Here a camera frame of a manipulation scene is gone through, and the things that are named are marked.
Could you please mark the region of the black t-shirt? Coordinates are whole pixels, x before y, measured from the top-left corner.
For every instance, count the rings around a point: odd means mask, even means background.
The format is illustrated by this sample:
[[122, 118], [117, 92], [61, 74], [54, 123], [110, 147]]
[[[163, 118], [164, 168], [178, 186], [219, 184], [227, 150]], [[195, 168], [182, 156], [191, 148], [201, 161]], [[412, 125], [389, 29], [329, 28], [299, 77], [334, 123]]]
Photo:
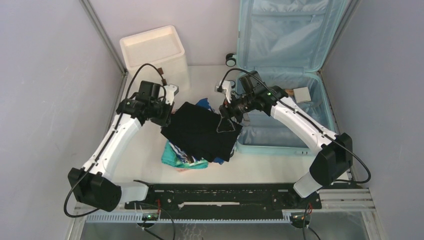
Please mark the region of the black t-shirt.
[[233, 122], [234, 131], [217, 132], [220, 120], [219, 114], [186, 101], [170, 116], [170, 124], [161, 129], [161, 134], [196, 158], [228, 162], [242, 126]]

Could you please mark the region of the white drawer box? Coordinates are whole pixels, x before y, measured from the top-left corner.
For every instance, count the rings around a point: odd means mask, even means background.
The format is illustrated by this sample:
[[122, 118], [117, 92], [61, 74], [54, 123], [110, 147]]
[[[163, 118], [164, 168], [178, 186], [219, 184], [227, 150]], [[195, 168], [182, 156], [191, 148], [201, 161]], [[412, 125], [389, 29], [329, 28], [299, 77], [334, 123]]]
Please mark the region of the white drawer box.
[[181, 92], [191, 87], [185, 49], [174, 26], [127, 36], [119, 44], [128, 70], [128, 82], [141, 65], [149, 63], [162, 69], [166, 82], [178, 86]]

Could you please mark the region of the gold cylindrical bottle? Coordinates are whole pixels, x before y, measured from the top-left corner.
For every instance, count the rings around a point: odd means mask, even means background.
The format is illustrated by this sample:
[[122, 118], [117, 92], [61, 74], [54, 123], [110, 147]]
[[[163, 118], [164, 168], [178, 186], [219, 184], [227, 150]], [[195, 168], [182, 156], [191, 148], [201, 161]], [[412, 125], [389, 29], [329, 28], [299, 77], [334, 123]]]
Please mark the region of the gold cylindrical bottle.
[[289, 97], [294, 97], [294, 95], [295, 95], [295, 93], [294, 93], [294, 90], [293, 89], [284, 89], [284, 91], [286, 92], [286, 94], [289, 96]]

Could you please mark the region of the small grey white box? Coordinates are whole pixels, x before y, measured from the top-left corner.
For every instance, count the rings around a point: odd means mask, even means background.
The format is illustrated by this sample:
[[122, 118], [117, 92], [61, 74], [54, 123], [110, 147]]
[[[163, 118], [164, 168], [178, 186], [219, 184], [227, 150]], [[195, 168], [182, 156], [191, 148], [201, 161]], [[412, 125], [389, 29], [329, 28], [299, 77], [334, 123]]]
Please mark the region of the small grey white box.
[[310, 90], [308, 87], [299, 87], [293, 89], [293, 97], [297, 104], [312, 101]]

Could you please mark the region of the light blue ribbed suitcase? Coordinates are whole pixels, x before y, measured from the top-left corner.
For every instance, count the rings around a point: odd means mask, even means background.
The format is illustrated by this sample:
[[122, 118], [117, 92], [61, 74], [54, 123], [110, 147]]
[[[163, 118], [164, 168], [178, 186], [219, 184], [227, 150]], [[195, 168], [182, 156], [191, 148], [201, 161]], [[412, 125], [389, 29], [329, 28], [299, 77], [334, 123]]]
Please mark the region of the light blue ribbed suitcase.
[[[346, 0], [242, 0], [236, 65], [257, 71], [270, 87], [308, 88], [311, 100], [300, 108], [331, 131], [334, 120], [317, 72], [328, 55]], [[305, 143], [281, 122], [261, 111], [244, 116], [236, 142], [242, 154], [309, 155]]]

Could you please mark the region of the teal polo shirt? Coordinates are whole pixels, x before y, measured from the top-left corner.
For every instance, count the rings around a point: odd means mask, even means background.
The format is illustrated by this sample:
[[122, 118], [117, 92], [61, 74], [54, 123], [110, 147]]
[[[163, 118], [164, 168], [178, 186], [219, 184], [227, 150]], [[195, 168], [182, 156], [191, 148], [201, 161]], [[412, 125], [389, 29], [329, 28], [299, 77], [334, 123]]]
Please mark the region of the teal polo shirt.
[[165, 143], [161, 162], [178, 171], [205, 169], [209, 165], [207, 160], [195, 158], [169, 141]]

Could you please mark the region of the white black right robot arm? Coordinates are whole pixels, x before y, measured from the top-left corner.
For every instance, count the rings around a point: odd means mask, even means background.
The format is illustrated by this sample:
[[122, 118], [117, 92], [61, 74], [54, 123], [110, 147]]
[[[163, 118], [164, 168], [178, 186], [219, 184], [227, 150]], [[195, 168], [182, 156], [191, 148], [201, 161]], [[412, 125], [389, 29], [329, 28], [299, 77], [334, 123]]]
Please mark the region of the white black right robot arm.
[[239, 72], [244, 74], [242, 96], [235, 96], [232, 83], [226, 78], [215, 85], [215, 91], [225, 96], [219, 107], [221, 121], [217, 132], [234, 131], [231, 119], [239, 123], [251, 111], [264, 112], [288, 127], [315, 155], [308, 172], [293, 184], [289, 194], [289, 203], [302, 208], [312, 193], [339, 181], [352, 167], [352, 138], [347, 133], [336, 134], [309, 117], [284, 89], [267, 86], [256, 71], [239, 69]]

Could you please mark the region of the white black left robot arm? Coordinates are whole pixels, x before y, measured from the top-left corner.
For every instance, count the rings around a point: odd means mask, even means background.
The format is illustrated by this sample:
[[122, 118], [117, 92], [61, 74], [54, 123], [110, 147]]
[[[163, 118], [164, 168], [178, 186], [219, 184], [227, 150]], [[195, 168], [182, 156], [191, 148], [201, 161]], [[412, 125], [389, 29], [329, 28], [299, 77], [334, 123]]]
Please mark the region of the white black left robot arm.
[[95, 210], [113, 211], [119, 204], [137, 201], [149, 209], [157, 196], [139, 181], [114, 183], [113, 176], [122, 154], [145, 122], [158, 126], [170, 123], [175, 96], [179, 87], [142, 81], [139, 90], [124, 98], [100, 145], [81, 168], [68, 173], [69, 196]]

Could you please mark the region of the black mounting base plate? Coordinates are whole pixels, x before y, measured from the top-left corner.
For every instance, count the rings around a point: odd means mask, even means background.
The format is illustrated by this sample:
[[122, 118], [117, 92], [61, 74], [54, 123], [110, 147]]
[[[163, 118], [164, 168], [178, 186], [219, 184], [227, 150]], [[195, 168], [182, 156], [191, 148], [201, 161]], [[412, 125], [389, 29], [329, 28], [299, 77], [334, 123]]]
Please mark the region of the black mounting base plate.
[[148, 185], [143, 203], [165, 209], [182, 208], [189, 203], [264, 206], [272, 210], [313, 210], [322, 208], [321, 198], [314, 192], [300, 198], [292, 183], [155, 183]]

